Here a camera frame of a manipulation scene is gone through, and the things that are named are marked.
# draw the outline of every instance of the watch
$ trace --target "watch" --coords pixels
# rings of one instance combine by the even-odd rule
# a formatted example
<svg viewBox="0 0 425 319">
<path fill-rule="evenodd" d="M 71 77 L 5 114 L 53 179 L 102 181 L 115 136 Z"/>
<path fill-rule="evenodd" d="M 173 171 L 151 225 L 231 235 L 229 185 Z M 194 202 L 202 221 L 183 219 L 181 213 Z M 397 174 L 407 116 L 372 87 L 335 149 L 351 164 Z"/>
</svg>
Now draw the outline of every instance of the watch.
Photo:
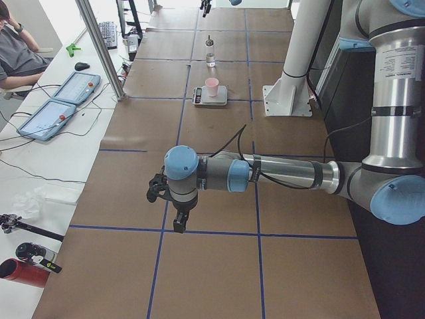
<svg viewBox="0 0 425 319">
<path fill-rule="evenodd" d="M 18 25 L 19 25 L 19 28 L 14 28 L 14 30 L 16 31 L 16 32 L 18 32 L 18 33 L 21 33 L 22 32 L 22 30 L 24 29 L 24 27 L 22 26 L 22 24 L 20 24 L 20 23 L 18 23 Z"/>
</svg>

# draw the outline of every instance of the computer mouse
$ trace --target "computer mouse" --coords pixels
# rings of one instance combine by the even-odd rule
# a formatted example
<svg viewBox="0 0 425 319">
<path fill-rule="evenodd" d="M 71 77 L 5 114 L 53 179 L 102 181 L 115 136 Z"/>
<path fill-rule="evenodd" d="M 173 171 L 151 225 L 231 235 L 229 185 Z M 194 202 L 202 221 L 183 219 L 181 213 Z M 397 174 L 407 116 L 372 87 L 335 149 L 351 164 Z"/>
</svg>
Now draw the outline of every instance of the computer mouse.
<svg viewBox="0 0 425 319">
<path fill-rule="evenodd" d="M 90 65 L 84 62 L 77 62 L 74 68 L 75 68 L 75 71 L 83 71 L 83 70 L 86 70 L 87 68 L 90 68 Z"/>
</svg>

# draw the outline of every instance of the red cylinder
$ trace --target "red cylinder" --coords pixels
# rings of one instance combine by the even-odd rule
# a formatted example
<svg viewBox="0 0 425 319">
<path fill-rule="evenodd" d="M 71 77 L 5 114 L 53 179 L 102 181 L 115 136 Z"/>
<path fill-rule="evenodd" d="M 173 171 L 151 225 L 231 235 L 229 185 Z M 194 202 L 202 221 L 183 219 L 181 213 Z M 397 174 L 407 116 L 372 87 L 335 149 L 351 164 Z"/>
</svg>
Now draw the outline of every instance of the red cylinder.
<svg viewBox="0 0 425 319">
<path fill-rule="evenodd" d="M 49 274 L 49 271 L 13 258 L 0 265 L 0 278 L 40 288 L 46 285 Z"/>
</svg>

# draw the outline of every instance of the white desk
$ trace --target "white desk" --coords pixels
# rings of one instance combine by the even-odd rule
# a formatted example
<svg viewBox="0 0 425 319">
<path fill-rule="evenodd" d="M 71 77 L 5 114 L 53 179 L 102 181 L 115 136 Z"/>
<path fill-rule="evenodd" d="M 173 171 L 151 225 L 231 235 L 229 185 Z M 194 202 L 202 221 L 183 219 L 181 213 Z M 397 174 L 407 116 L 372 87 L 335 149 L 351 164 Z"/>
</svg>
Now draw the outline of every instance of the white desk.
<svg viewBox="0 0 425 319">
<path fill-rule="evenodd" d="M 64 47 L 51 62 L 43 76 L 39 80 L 40 85 L 62 84 L 64 80 L 74 71 L 77 62 L 87 62 L 89 69 L 84 72 L 99 74 L 102 81 L 97 87 L 93 96 L 97 95 L 108 78 L 100 63 L 96 50 L 93 47 L 90 35 L 85 32 L 82 38 L 76 43 L 81 47 L 81 51 L 74 51 L 74 57 L 70 58 Z M 121 45 L 119 49 L 109 51 L 116 70 L 122 65 L 123 59 L 127 57 L 126 48 Z M 53 94 L 57 88 L 47 88 L 49 94 Z M 41 106 L 48 96 L 42 90 L 31 92 L 23 101 L 18 112 L 33 113 Z M 106 128 L 116 105 L 114 92 L 110 86 L 96 99 L 97 105 L 102 108 L 99 118 L 90 132 L 78 137 L 71 134 L 62 134 L 53 138 L 49 142 L 34 141 L 14 150 L 9 150 L 1 154 L 3 161 L 19 166 L 33 174 L 42 175 L 49 178 L 59 178 L 74 181 L 86 181 L 90 173 L 92 164 L 98 153 L 100 140 L 103 138 Z M 86 133 L 93 124 L 100 109 L 93 104 L 86 102 L 81 105 L 84 108 L 77 113 L 60 132 L 73 132 L 76 134 Z M 14 116 L 11 122 L 19 126 L 26 116 Z M 7 124 L 0 133 L 0 140 L 17 136 L 11 125 Z M 17 138 L 0 142 L 0 150 L 10 148 L 25 143 L 24 138 Z M 82 183 L 63 183 L 59 181 L 45 181 L 36 179 L 23 171 L 7 166 L 0 162 L 0 206 L 1 214 L 8 214 L 11 211 L 16 194 L 25 195 L 26 192 L 33 192 L 36 188 L 47 183 L 72 187 L 82 191 Z M 22 220 L 24 223 L 40 227 L 54 233 L 64 235 L 72 215 L 75 205 L 55 203 L 45 201 L 41 203 L 41 212 L 37 218 Z M 61 242 L 49 239 L 28 231 L 17 229 L 11 234 L 0 233 L 0 263 L 9 258 L 16 258 L 15 249 L 25 242 L 33 242 L 58 251 Z M 42 288 L 36 288 L 8 280 L 0 280 L 0 308 L 2 318 L 27 319 L 30 318 L 37 306 Z"/>
</svg>

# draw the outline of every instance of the person's arm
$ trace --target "person's arm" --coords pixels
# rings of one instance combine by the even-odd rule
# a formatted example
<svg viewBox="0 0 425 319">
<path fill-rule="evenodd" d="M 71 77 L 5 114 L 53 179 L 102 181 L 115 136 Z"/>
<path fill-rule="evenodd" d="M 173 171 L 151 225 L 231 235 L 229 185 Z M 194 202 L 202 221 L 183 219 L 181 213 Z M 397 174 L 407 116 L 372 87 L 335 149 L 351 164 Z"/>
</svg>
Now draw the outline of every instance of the person's arm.
<svg viewBox="0 0 425 319">
<path fill-rule="evenodd" d="M 14 16 L 10 14 L 10 19 L 7 21 L 15 30 L 19 30 L 21 28 L 20 24 L 15 20 Z M 29 49 L 33 52 L 38 52 L 40 47 L 39 44 L 34 40 L 33 36 L 27 30 L 23 29 L 21 32 L 18 32 L 18 35 L 24 42 L 27 44 Z"/>
<path fill-rule="evenodd" d="M 39 80 L 43 72 L 28 76 L 8 76 L 0 80 L 0 88 L 18 88 L 25 85 L 34 85 Z"/>
</svg>

